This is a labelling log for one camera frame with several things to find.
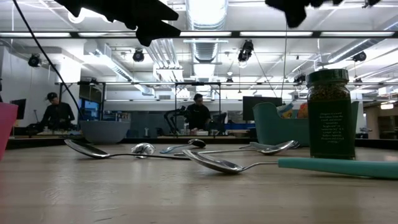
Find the wooden table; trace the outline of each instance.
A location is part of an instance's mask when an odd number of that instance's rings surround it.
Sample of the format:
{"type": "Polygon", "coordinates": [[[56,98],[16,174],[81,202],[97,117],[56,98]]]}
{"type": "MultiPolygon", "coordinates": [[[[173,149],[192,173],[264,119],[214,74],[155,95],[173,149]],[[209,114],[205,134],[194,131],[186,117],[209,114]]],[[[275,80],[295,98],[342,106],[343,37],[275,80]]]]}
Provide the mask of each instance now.
{"type": "MultiPolygon", "coordinates": [[[[361,160],[398,161],[398,151],[357,152],[361,160]]],[[[277,159],[255,152],[219,156],[241,165],[277,159]]],[[[308,150],[285,156],[307,157],[308,150]]],[[[276,166],[223,175],[191,161],[91,160],[66,146],[11,150],[0,162],[1,224],[392,224],[397,208],[398,181],[276,166]]]]}

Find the teal object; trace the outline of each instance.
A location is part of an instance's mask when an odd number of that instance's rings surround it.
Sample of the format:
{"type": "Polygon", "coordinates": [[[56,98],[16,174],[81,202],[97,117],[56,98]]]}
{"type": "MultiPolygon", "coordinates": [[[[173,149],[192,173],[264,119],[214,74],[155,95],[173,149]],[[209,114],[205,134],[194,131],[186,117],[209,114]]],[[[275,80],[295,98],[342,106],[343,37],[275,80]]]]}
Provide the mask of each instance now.
{"type": "Polygon", "coordinates": [[[398,162],[349,161],[343,159],[282,158],[281,168],[293,168],[381,179],[398,179],[398,162]]]}
{"type": "MultiPolygon", "coordinates": [[[[358,118],[359,102],[353,102],[354,132],[358,118]]],[[[283,119],[272,103],[259,103],[253,108],[257,140],[260,144],[276,145],[295,140],[301,146],[310,146],[308,119],[283,119]]]]}

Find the glass jar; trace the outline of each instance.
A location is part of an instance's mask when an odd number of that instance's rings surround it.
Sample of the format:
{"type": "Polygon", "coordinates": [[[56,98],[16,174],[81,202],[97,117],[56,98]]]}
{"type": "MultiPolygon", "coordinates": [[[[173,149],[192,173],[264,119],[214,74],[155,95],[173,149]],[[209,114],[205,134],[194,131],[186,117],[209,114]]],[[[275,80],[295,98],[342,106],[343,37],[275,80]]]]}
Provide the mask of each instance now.
{"type": "Polygon", "coordinates": [[[345,69],[319,70],[306,77],[312,157],[355,159],[351,95],[345,69]]]}

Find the man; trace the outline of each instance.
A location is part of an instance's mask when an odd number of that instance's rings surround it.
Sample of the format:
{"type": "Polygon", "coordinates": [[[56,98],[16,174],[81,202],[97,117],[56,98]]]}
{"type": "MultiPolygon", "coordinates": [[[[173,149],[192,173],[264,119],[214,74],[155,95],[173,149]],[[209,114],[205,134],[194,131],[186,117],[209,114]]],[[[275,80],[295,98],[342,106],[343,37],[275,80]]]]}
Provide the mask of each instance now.
{"type": "Polygon", "coordinates": [[[40,122],[41,126],[48,126],[52,130],[69,129],[71,126],[70,122],[75,119],[69,104],[60,103],[56,93],[47,94],[47,99],[51,105],[45,110],[43,120],[40,122]]]}
{"type": "Polygon", "coordinates": [[[210,111],[203,105],[203,95],[197,93],[193,97],[193,100],[195,103],[189,105],[187,108],[187,111],[190,113],[189,129],[206,129],[207,124],[210,122],[210,111]]]}

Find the black cable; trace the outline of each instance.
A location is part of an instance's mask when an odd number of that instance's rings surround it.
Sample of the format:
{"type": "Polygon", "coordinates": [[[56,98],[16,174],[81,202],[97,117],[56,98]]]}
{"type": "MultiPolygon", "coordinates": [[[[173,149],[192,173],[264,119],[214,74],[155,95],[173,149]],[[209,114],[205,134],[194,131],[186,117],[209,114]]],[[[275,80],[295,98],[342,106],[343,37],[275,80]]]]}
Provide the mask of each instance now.
{"type": "Polygon", "coordinates": [[[50,66],[54,69],[55,73],[58,75],[59,79],[62,82],[62,85],[64,85],[64,87],[66,88],[66,90],[68,91],[69,95],[72,97],[73,102],[75,103],[75,106],[77,107],[77,111],[79,112],[79,115],[81,116],[82,119],[84,119],[84,115],[83,113],[79,110],[79,104],[77,103],[75,97],[73,96],[72,92],[69,90],[69,88],[67,87],[66,83],[63,81],[63,78],[60,74],[60,72],[57,70],[57,68],[55,68],[55,65],[52,63],[52,61],[50,60],[49,56],[44,52],[43,47],[40,45],[39,41],[37,40],[35,34],[33,33],[32,29],[30,28],[29,23],[27,22],[24,14],[22,13],[22,10],[20,9],[17,0],[12,0],[19,15],[21,16],[22,20],[24,21],[27,29],[29,30],[30,34],[32,35],[32,38],[35,40],[36,45],[38,46],[38,48],[40,49],[40,51],[43,53],[45,59],[47,59],[47,61],[49,62],[50,66]]]}

